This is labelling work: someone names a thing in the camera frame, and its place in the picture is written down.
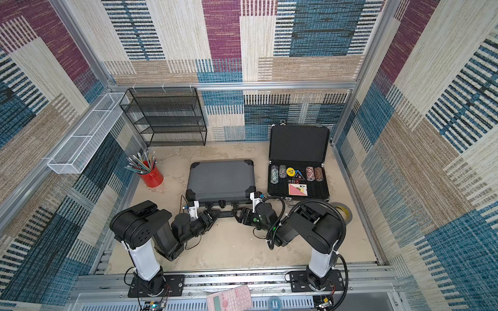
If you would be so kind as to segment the grey poker set case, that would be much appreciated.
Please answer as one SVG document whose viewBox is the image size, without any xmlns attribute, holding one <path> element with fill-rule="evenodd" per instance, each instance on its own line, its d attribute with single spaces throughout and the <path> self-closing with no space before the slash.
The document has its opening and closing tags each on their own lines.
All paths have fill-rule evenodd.
<svg viewBox="0 0 498 311">
<path fill-rule="evenodd" d="M 251 203 L 256 192 L 254 162 L 251 159 L 201 161 L 191 164 L 185 198 L 200 206 Z"/>
</svg>

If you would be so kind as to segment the black poker set case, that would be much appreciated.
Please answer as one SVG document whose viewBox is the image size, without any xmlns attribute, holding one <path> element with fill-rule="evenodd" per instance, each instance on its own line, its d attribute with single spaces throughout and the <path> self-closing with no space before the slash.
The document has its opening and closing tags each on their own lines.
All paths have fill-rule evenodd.
<svg viewBox="0 0 498 311">
<path fill-rule="evenodd" d="M 270 129 L 270 147 L 268 164 L 268 194 L 302 200 L 316 198 L 328 201 L 329 187 L 326 179 L 324 163 L 329 143 L 330 131 L 323 126 L 313 125 L 273 125 Z M 294 177 L 279 178 L 278 184 L 270 182 L 272 165 L 285 165 L 296 171 Z M 324 180 L 307 181 L 306 167 L 322 167 Z M 288 184 L 307 185 L 308 196 L 290 196 Z"/>
</svg>

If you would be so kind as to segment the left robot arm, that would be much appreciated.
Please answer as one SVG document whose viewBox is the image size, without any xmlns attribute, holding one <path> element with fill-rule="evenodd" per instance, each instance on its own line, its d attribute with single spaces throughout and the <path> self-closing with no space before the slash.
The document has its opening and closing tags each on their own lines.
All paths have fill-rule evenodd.
<svg viewBox="0 0 498 311">
<path fill-rule="evenodd" d="M 163 275 L 154 254 L 175 260 L 188 241 L 211 229 L 220 214 L 219 209 L 207 209 L 193 220 L 189 213 L 179 213 L 170 224 L 171 212 L 148 200 L 117 213 L 110 230 L 128 251 L 138 281 L 152 286 L 161 282 Z"/>
</svg>

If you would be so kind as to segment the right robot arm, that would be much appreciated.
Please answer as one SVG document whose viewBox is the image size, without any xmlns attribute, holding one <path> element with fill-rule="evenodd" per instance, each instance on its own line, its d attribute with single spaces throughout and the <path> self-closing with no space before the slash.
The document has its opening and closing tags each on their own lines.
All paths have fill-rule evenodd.
<svg viewBox="0 0 498 311">
<path fill-rule="evenodd" d="M 269 200 L 262 199 L 253 208 L 237 208 L 233 215 L 238 223 L 264 231 L 266 235 L 262 239 L 270 250 L 287 246 L 297 236 L 311 246 L 311 259 L 305 272 L 291 277 L 291 281 L 300 282 L 304 290 L 346 290 L 348 276 L 342 275 L 336 264 L 339 259 L 345 262 L 339 248 L 351 220 L 348 208 L 342 203 L 308 198 L 294 205 L 287 214 L 284 209 L 277 214 Z"/>
</svg>

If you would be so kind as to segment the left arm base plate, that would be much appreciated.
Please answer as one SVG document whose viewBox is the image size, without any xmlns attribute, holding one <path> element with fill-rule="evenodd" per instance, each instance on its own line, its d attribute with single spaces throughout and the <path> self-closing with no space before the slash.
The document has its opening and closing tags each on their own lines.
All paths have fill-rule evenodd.
<svg viewBox="0 0 498 311">
<path fill-rule="evenodd" d="M 134 273 L 128 298 L 180 297 L 184 281 L 185 275 L 155 276 L 151 281 L 144 281 Z"/>
</svg>

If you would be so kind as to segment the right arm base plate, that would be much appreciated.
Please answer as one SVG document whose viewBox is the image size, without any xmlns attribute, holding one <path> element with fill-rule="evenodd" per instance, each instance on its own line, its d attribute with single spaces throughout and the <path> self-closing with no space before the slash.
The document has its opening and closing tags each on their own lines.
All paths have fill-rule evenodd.
<svg viewBox="0 0 498 311">
<path fill-rule="evenodd" d="M 292 292 L 332 292 L 345 289 L 345 278 L 340 270 L 330 269 L 324 277 L 318 277 L 311 270 L 291 271 L 285 279 Z"/>
</svg>

